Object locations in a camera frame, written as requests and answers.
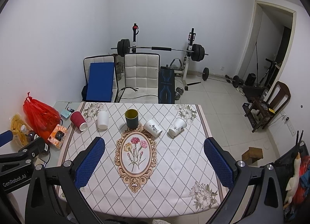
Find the white duck plush toy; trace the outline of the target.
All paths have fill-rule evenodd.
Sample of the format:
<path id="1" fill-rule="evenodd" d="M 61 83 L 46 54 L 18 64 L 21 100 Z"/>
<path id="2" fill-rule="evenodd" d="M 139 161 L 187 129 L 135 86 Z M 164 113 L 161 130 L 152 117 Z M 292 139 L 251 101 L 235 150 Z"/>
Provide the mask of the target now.
<path id="1" fill-rule="evenodd" d="M 286 209 L 289 204 L 292 202 L 293 197 L 295 196 L 298 185 L 299 185 L 299 179 L 300 179 L 300 166 L 301 166 L 301 156 L 300 153 L 297 153 L 297 157 L 294 160 L 294 175 L 291 177 L 287 183 L 286 186 L 286 197 L 284 200 L 284 206 L 283 209 Z"/>

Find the teal small card box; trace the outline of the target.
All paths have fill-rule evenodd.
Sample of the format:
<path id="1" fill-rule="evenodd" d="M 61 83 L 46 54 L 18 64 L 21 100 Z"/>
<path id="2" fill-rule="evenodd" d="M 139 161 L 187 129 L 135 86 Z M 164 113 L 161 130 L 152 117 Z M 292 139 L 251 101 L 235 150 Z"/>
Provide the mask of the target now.
<path id="1" fill-rule="evenodd" d="M 71 112 L 67 109 L 64 109 L 61 111 L 60 115 L 65 118 L 65 119 L 68 119 L 70 118 L 70 115 L 71 115 Z"/>

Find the white padded chair centre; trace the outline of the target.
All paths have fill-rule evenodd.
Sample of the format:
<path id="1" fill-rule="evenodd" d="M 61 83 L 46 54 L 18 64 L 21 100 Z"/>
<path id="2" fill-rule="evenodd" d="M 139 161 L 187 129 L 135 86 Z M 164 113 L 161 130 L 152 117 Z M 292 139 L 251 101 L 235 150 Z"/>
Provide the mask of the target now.
<path id="1" fill-rule="evenodd" d="M 124 66 L 125 87 L 119 91 L 119 102 L 158 104 L 160 55 L 128 53 Z"/>

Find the red plastic bag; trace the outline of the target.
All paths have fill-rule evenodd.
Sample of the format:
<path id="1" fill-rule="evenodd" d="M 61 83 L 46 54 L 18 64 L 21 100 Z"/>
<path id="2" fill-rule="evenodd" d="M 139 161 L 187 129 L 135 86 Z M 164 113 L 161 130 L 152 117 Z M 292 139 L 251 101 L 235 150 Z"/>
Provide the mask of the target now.
<path id="1" fill-rule="evenodd" d="M 50 134 L 60 123 L 60 115 L 53 107 L 31 97 L 30 92 L 23 104 L 26 120 L 33 131 L 48 144 Z"/>

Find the loose barbell on floor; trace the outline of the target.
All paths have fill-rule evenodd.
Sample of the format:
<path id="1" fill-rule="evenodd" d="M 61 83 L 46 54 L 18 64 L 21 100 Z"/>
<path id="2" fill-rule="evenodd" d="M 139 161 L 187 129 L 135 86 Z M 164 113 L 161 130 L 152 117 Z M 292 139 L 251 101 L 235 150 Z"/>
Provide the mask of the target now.
<path id="1" fill-rule="evenodd" d="M 228 75 L 220 76 L 217 74 L 211 74 L 209 68 L 204 68 L 204 70 L 200 72 L 200 74 L 202 74 L 203 81 L 207 81 L 209 77 L 214 77 L 217 80 L 226 81 L 227 83 L 230 83 L 235 88 L 244 85 L 244 81 L 239 76 L 230 77 Z"/>

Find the black blue folded mat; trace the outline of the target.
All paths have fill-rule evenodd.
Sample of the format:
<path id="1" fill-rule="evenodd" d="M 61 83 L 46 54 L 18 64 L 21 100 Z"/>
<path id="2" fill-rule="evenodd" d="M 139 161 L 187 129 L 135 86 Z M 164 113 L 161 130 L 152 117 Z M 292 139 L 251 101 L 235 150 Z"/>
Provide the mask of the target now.
<path id="1" fill-rule="evenodd" d="M 161 67 L 158 78 L 158 100 L 160 104 L 174 104 L 175 78 L 174 70 Z"/>

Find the orange wet wipes pack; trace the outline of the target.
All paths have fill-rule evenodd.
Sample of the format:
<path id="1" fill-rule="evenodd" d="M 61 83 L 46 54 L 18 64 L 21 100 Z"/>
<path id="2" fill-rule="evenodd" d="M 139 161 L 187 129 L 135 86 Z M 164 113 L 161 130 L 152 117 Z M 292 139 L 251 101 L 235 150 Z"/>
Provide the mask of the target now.
<path id="1" fill-rule="evenodd" d="M 55 146 L 57 149 L 61 149 L 65 136 L 68 132 L 68 129 L 63 127 L 62 125 L 58 124 L 50 136 L 48 137 L 48 141 Z"/>

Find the white padded chair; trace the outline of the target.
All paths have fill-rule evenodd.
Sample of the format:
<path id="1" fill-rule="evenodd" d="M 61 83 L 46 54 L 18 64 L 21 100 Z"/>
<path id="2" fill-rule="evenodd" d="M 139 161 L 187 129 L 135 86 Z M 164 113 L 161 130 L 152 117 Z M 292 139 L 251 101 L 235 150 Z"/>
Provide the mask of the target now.
<path id="1" fill-rule="evenodd" d="M 158 104 L 160 55 L 128 53 L 124 66 L 125 87 L 119 91 L 119 102 Z"/>
<path id="2" fill-rule="evenodd" d="M 87 95 L 87 89 L 88 89 L 88 80 L 89 80 L 89 68 L 90 68 L 90 64 L 91 63 L 97 63 L 97 62 L 113 62 L 114 63 L 114 81 L 113 81 L 113 88 L 112 88 L 112 101 L 111 102 L 115 102 L 116 101 L 116 95 L 118 92 L 118 81 L 117 81 L 117 77 L 116 77 L 116 60 L 115 57 L 113 55 L 103 55 L 103 56 L 91 56 L 91 57 L 86 57 L 83 60 L 83 65 L 84 65 L 84 74 L 85 74 L 85 79 L 86 79 L 86 85 L 83 87 L 82 90 L 82 98 L 83 101 L 87 101 L 86 100 L 86 95 Z"/>

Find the small wooden stool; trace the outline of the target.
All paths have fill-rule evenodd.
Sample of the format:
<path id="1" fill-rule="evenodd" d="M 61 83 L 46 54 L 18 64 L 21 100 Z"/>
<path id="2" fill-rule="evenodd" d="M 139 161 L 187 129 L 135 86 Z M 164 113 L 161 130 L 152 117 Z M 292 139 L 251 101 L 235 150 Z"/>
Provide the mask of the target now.
<path id="1" fill-rule="evenodd" d="M 252 165 L 263 158 L 263 150 L 257 147 L 249 147 L 249 149 L 242 154 L 242 161 L 247 165 Z"/>

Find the plain white plastic cup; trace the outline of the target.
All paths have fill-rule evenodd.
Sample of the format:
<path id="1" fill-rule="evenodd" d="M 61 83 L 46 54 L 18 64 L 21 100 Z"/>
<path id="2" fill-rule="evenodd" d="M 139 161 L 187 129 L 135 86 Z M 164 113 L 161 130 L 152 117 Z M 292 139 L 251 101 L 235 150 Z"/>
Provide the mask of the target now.
<path id="1" fill-rule="evenodd" d="M 97 114 L 97 126 L 101 130 L 106 130 L 109 125 L 109 113 L 101 110 Z"/>

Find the blue cushion board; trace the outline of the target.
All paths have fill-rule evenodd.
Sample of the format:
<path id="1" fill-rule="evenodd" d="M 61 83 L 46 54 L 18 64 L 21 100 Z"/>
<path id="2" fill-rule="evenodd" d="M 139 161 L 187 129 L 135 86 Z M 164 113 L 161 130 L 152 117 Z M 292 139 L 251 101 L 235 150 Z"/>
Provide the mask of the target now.
<path id="1" fill-rule="evenodd" d="M 86 100 L 89 102 L 111 102 L 114 81 L 114 63 L 91 63 Z"/>

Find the barbell with black plates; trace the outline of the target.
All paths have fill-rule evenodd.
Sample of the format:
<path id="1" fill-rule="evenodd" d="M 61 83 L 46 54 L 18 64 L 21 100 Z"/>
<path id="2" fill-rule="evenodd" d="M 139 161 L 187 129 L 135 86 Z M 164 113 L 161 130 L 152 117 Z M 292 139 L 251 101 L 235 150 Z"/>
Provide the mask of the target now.
<path id="1" fill-rule="evenodd" d="M 198 44 L 193 44 L 191 47 L 191 50 L 174 49 L 174 48 L 169 48 L 169 47 L 137 47 L 137 46 L 131 47 L 129 39 L 121 39 L 120 41 L 118 41 L 116 47 L 111 48 L 111 50 L 117 50 L 117 54 L 119 54 L 121 57 L 124 57 L 125 54 L 128 54 L 130 50 L 133 50 L 135 52 L 135 49 L 186 52 L 189 54 L 189 57 L 192 59 L 192 61 L 196 61 L 196 62 L 202 61 L 205 56 L 208 56 L 208 54 L 205 53 L 204 47 Z"/>

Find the dumbbell on floor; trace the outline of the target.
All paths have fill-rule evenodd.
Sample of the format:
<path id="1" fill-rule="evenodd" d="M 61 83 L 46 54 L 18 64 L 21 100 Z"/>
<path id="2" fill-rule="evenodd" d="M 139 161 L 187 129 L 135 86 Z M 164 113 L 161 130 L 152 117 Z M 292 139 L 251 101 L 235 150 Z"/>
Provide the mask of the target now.
<path id="1" fill-rule="evenodd" d="M 180 99 L 180 97 L 183 95 L 183 93 L 184 93 L 184 89 L 182 87 L 177 87 L 175 90 L 174 99 L 176 101 L 178 101 Z"/>

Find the white weight bench rack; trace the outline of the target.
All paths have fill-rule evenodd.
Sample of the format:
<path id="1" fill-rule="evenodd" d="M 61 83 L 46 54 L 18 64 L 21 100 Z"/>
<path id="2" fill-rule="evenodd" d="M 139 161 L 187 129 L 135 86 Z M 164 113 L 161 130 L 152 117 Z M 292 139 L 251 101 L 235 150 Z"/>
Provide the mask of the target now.
<path id="1" fill-rule="evenodd" d="M 137 35 L 139 33 L 139 27 L 138 27 L 137 23 L 133 24 L 132 31 L 133 31 L 132 46 L 137 46 Z M 196 37 L 196 33 L 194 32 L 194 28 L 191 28 L 191 31 L 189 32 L 189 36 L 188 36 L 187 47 L 185 50 L 187 50 L 187 49 L 191 50 L 192 45 L 195 44 L 194 43 L 195 37 Z M 185 56 L 183 58 L 183 61 L 181 62 L 181 69 L 174 71 L 174 73 L 177 76 L 181 77 L 182 84 L 183 84 L 186 91 L 188 90 L 188 86 L 192 85 L 192 83 L 190 83 L 190 84 L 186 83 L 186 77 L 187 77 L 187 73 L 188 73 L 190 60 L 192 60 L 192 59 L 189 57 L 189 54 L 185 52 Z"/>

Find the white padded chair left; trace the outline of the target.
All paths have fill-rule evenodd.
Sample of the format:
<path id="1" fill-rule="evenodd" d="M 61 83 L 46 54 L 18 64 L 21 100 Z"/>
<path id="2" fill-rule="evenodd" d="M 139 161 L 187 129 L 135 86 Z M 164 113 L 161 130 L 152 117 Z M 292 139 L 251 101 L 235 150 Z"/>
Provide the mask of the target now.
<path id="1" fill-rule="evenodd" d="M 116 60 L 115 57 L 113 55 L 103 55 L 103 56 L 91 56 L 91 57 L 86 57 L 83 60 L 83 65 L 84 65 L 84 74 L 85 74 L 85 79 L 86 79 L 86 85 L 83 87 L 82 90 L 82 98 L 83 101 L 87 101 L 86 100 L 86 95 L 87 95 L 87 89 L 88 89 L 88 80 L 89 80 L 89 68 L 90 68 L 90 64 L 91 63 L 97 63 L 97 62 L 113 62 L 114 63 L 114 81 L 113 81 L 113 88 L 112 88 L 112 101 L 111 102 L 115 102 L 116 101 L 116 95 L 118 92 L 118 81 L 117 81 L 117 77 L 116 77 Z"/>

